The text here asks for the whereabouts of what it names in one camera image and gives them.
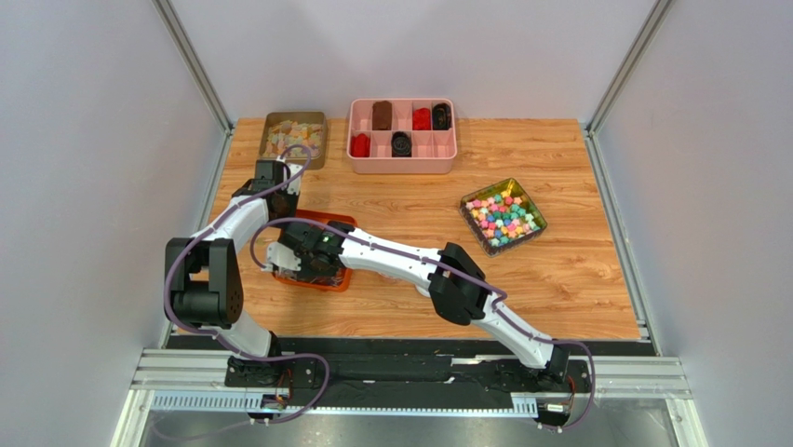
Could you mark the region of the bronze tin of gummy candies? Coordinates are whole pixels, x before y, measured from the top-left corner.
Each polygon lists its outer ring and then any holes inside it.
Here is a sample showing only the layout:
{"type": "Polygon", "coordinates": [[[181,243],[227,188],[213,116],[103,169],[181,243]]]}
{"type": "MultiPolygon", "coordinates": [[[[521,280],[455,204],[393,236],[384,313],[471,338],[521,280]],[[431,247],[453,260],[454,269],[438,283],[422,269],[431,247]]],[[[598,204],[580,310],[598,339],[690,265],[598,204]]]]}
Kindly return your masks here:
{"type": "Polygon", "coordinates": [[[305,146],[311,154],[308,169],[326,164],[329,127],[319,111],[272,112],[264,121],[259,159],[275,159],[292,145],[305,146]]]}

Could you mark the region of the green tin of star candies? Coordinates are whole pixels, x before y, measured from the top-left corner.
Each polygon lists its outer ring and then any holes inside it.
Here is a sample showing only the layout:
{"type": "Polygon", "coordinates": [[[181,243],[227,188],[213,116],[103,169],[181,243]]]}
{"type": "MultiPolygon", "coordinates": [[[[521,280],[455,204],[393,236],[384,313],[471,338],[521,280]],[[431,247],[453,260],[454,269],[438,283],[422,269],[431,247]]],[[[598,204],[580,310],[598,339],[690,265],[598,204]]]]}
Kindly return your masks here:
{"type": "Polygon", "coordinates": [[[463,196],[458,210],[481,249],[495,257],[539,237],[547,221],[515,178],[463,196]]]}

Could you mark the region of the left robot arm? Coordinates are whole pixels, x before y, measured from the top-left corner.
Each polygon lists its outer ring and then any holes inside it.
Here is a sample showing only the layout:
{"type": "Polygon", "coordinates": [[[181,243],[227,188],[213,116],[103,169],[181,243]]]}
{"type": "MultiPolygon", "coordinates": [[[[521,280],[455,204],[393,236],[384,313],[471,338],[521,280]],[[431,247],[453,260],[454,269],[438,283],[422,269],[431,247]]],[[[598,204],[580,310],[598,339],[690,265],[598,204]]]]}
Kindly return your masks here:
{"type": "Polygon", "coordinates": [[[264,224],[294,216],[305,165],[282,156],[259,160],[225,210],[190,237],[174,237],[165,251],[164,310],[179,329],[213,336],[235,355],[233,367],[266,385],[285,376],[277,337],[244,310],[237,254],[264,224]]]}

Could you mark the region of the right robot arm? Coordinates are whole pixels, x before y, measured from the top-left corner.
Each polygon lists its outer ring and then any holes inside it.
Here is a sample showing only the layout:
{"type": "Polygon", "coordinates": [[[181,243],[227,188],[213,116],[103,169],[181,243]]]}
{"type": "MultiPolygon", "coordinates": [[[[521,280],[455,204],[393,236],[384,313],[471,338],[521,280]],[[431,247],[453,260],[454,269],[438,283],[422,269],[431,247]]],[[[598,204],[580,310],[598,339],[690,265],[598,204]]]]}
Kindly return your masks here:
{"type": "Polygon", "coordinates": [[[512,311],[502,290],[459,245],[413,247],[373,236],[347,223],[292,218],[280,226],[266,259],[276,271],[296,278],[333,277],[340,270],[365,270],[412,284],[446,321],[474,325],[508,348],[519,362],[546,381],[562,383],[569,355],[552,338],[512,311]]]}

